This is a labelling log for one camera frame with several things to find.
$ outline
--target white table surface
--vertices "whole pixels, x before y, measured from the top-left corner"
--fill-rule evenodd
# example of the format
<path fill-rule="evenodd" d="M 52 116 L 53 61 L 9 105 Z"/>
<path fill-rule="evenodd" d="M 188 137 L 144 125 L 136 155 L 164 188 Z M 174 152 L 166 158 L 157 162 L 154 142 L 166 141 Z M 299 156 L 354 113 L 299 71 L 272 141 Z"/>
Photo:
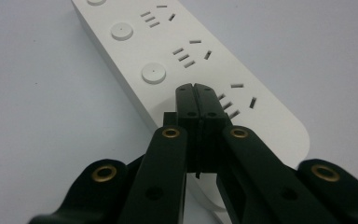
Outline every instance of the white table surface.
<path fill-rule="evenodd" d="M 181 2 L 304 123 L 308 159 L 358 177 L 358 1 Z M 0 1 L 0 224 L 53 212 L 151 135 L 69 0 Z M 189 193 L 185 223 L 214 223 Z"/>

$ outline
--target black plastic part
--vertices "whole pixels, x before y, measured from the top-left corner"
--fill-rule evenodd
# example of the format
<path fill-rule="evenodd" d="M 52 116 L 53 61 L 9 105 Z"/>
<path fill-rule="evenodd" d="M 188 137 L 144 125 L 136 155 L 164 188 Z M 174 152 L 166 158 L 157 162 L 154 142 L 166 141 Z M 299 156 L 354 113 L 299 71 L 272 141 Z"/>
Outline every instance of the black plastic part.
<path fill-rule="evenodd" d="M 188 132 L 189 173 L 216 173 L 220 160 L 218 140 L 230 124 L 213 89 L 185 84 L 176 89 L 177 125 Z"/>
<path fill-rule="evenodd" d="M 127 174 L 127 178 L 126 178 L 126 184 L 125 187 L 123 187 L 123 190 L 121 191 L 121 194 L 123 195 L 128 195 L 128 193 L 130 192 L 130 188 L 133 184 L 133 181 L 135 180 L 136 174 L 138 174 L 138 170 L 139 167 L 141 167 L 142 161 L 144 160 L 144 156 L 139 157 L 138 159 L 136 159 L 135 161 L 130 162 L 127 165 L 127 169 L 128 169 L 128 174 Z"/>
<path fill-rule="evenodd" d="M 186 141 L 178 126 L 155 131 L 118 223 L 182 223 Z"/>
<path fill-rule="evenodd" d="M 232 181 L 225 182 L 232 179 L 232 172 L 246 197 L 243 213 L 230 209 L 238 204 L 236 198 L 226 197 L 230 216 L 237 216 L 233 220 L 240 223 L 338 223 L 250 129 L 228 126 L 223 130 L 223 137 L 227 143 L 224 148 L 227 167 L 218 173 L 220 181 L 224 186 L 233 183 L 238 186 Z"/>
<path fill-rule="evenodd" d="M 301 162 L 297 174 L 342 223 L 358 224 L 358 180 L 355 177 L 322 160 Z"/>
<path fill-rule="evenodd" d="M 92 173 L 99 167 L 112 165 L 116 175 L 108 181 L 96 182 Z M 127 166 L 121 161 L 102 160 L 88 166 L 69 189 L 60 208 L 51 215 L 34 217 L 30 224 L 104 224 L 115 223 L 123 204 L 122 194 Z"/>
<path fill-rule="evenodd" d="M 234 174 L 227 164 L 222 165 L 216 178 L 216 184 L 220 195 L 228 210 L 228 215 L 233 224 L 242 223 L 245 211 L 246 195 Z"/>
<path fill-rule="evenodd" d="M 177 113 L 176 112 L 165 112 L 163 126 L 176 125 L 177 124 Z"/>

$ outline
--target brass insert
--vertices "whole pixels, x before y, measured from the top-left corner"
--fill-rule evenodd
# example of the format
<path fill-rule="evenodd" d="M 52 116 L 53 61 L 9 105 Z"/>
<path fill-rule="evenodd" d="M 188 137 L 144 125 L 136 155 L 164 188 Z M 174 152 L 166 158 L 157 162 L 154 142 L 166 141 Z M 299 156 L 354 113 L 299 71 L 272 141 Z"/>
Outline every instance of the brass insert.
<path fill-rule="evenodd" d="M 337 182 L 340 179 L 339 174 L 328 166 L 314 164 L 310 169 L 316 176 L 325 181 Z"/>
<path fill-rule="evenodd" d="M 179 130 L 173 129 L 173 128 L 166 129 L 166 130 L 162 131 L 162 135 L 164 137 L 168 137 L 168 138 L 177 137 L 177 136 L 179 136 L 179 134 L 180 134 Z"/>
<path fill-rule="evenodd" d="M 246 132 L 243 129 L 239 129 L 239 128 L 232 129 L 230 133 L 234 137 L 238 137 L 238 138 L 245 138 L 245 137 L 247 137 L 249 135 L 248 132 Z"/>
<path fill-rule="evenodd" d="M 94 172 L 92 172 L 91 177 L 95 182 L 103 183 L 113 179 L 116 174 L 116 167 L 111 164 L 108 164 L 98 167 Z"/>

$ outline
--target power strip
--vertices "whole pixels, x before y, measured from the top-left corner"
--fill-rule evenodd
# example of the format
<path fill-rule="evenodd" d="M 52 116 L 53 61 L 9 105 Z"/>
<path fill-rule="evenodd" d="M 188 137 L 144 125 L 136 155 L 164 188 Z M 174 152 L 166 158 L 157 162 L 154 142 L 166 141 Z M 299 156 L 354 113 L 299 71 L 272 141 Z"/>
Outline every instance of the power strip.
<path fill-rule="evenodd" d="M 232 122 L 254 130 L 288 166 L 309 150 L 302 123 L 176 0 L 72 0 L 77 16 L 152 131 L 175 110 L 175 89 L 215 90 Z M 228 223 L 214 175 L 189 178 L 196 198 Z"/>

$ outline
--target socket slot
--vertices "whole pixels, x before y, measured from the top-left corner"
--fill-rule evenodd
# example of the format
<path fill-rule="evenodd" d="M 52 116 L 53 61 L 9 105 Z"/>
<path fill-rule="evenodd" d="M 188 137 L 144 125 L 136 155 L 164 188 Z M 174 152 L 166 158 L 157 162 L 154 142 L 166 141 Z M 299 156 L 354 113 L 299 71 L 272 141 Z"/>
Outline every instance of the socket slot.
<path fill-rule="evenodd" d="M 145 17 L 145 16 L 147 16 L 147 15 L 150 15 L 150 11 L 147 11 L 146 13 L 144 13 L 144 14 L 141 14 L 141 17 Z"/>
<path fill-rule="evenodd" d="M 191 61 L 191 62 L 185 64 L 185 68 L 188 68 L 189 66 L 191 66 L 191 65 L 193 65 L 195 63 L 196 63 L 195 61 Z"/>
<path fill-rule="evenodd" d="M 241 113 L 240 110 L 236 110 L 236 111 L 234 111 L 234 113 L 230 114 L 228 117 L 229 117 L 230 119 L 234 119 L 234 118 L 237 117 L 240 113 Z"/>
<path fill-rule="evenodd" d="M 251 104 L 249 105 L 249 107 L 251 108 L 251 109 L 253 109 L 253 108 L 255 108 L 255 101 L 257 100 L 257 98 L 252 98 L 252 101 L 251 101 Z"/>
<path fill-rule="evenodd" d="M 223 93 L 223 94 L 221 94 L 221 95 L 219 95 L 218 97 L 217 97 L 217 99 L 220 101 L 220 100 L 222 100 L 223 98 L 225 98 L 226 96 L 225 96 L 225 94 Z"/>
<path fill-rule="evenodd" d="M 145 22 L 149 22 L 152 21 L 153 19 L 155 19 L 156 17 L 150 17 L 149 19 L 146 19 Z"/>
<path fill-rule="evenodd" d="M 223 110 L 227 110 L 231 106 L 232 106 L 232 103 L 228 102 L 227 104 L 223 105 L 222 108 L 223 108 Z"/>
<path fill-rule="evenodd" d="M 200 44 L 201 40 L 190 40 L 190 44 Z"/>
<path fill-rule="evenodd" d="M 175 18 L 175 16 L 176 16 L 176 15 L 173 13 L 168 20 L 169 20 L 169 21 L 172 21 L 173 18 Z"/>
<path fill-rule="evenodd" d="M 212 54 L 212 52 L 211 52 L 210 50 L 208 50 L 208 52 L 205 54 L 204 59 L 205 59 L 205 60 L 208 60 L 209 57 L 211 57 L 211 54 Z"/>
<path fill-rule="evenodd" d="M 174 51 L 172 54 L 173 54 L 173 55 L 176 55 L 176 54 L 182 52 L 183 50 L 184 50 L 183 48 L 179 48 L 179 49 L 177 49 L 176 51 Z"/>
<path fill-rule="evenodd" d="M 188 57 L 190 57 L 190 55 L 187 54 L 185 56 L 180 57 L 178 60 L 179 60 L 179 62 L 181 62 L 181 61 L 183 61 L 184 59 L 186 59 Z"/>
<path fill-rule="evenodd" d="M 153 27 L 155 27 L 155 26 L 157 26 L 157 25 L 159 25 L 159 21 L 158 21 L 158 22 L 155 22 L 155 23 L 153 23 L 153 24 L 151 24 L 151 25 L 149 25 L 149 26 L 150 26 L 150 28 L 153 28 Z"/>
<path fill-rule="evenodd" d="M 243 88 L 243 83 L 231 84 L 231 88 Z"/>

